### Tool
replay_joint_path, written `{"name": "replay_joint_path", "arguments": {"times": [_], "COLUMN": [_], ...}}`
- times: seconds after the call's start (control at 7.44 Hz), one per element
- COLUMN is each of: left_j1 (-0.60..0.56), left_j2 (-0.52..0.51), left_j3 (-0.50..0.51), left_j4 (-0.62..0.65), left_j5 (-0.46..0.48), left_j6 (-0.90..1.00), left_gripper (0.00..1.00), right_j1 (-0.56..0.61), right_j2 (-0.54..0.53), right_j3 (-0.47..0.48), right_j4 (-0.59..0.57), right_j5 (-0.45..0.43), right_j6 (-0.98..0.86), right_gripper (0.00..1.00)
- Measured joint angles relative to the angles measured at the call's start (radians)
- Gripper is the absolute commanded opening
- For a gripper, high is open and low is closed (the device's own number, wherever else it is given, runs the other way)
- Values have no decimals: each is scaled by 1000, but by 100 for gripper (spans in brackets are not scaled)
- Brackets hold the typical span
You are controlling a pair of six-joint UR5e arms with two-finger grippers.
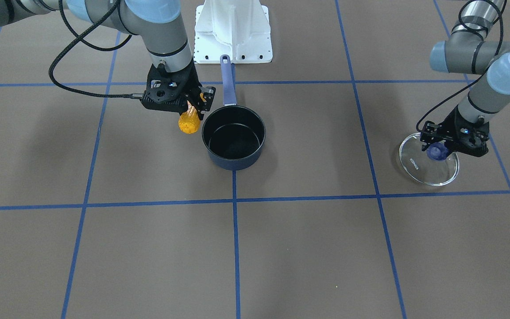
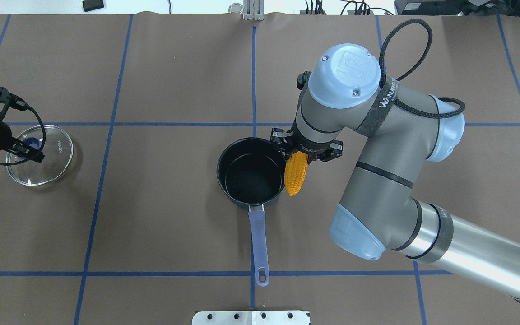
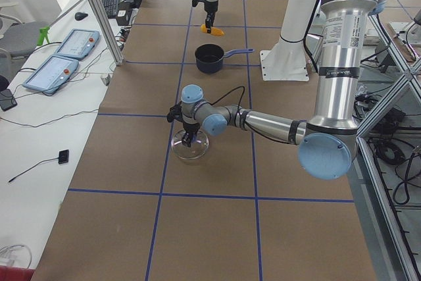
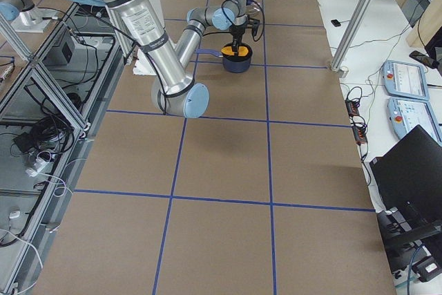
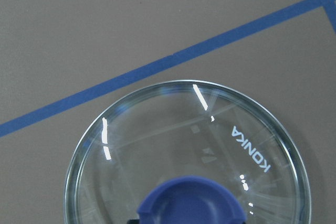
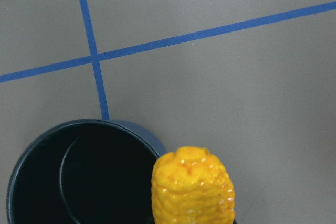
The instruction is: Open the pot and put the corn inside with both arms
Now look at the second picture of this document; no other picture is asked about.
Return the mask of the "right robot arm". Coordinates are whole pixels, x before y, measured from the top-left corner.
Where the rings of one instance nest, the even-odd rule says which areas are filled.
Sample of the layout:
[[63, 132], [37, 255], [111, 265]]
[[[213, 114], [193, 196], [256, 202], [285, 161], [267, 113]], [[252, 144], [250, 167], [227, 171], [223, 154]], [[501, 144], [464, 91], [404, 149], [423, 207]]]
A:
[[274, 128], [271, 142], [287, 159], [341, 155], [344, 128], [367, 138], [330, 225], [330, 238], [349, 253], [378, 260], [386, 250], [431, 264], [511, 296], [520, 303], [520, 243], [485, 230], [437, 205], [411, 197], [426, 161], [448, 157], [465, 119], [451, 100], [400, 86], [377, 58], [355, 44], [326, 50], [300, 74], [295, 120]]

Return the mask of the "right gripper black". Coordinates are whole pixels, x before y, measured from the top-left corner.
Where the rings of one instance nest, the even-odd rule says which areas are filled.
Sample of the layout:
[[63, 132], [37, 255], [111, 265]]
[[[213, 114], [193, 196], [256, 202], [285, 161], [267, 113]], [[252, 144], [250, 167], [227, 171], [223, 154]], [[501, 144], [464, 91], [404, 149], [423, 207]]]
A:
[[272, 128], [270, 132], [271, 146], [281, 154], [287, 154], [287, 160], [291, 160], [296, 152], [302, 152], [309, 156], [309, 162], [320, 160], [327, 162], [343, 155], [342, 141], [328, 141], [316, 143], [306, 139], [299, 133], [284, 132], [281, 128]]

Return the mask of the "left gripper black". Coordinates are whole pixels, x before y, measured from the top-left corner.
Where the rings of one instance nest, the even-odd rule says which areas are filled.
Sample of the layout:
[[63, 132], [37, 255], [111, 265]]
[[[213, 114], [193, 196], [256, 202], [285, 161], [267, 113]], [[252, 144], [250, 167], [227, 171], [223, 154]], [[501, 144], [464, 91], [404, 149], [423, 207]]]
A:
[[12, 130], [8, 124], [0, 123], [0, 151], [7, 150], [8, 164], [41, 163], [45, 158], [44, 147], [45, 141], [12, 141]]

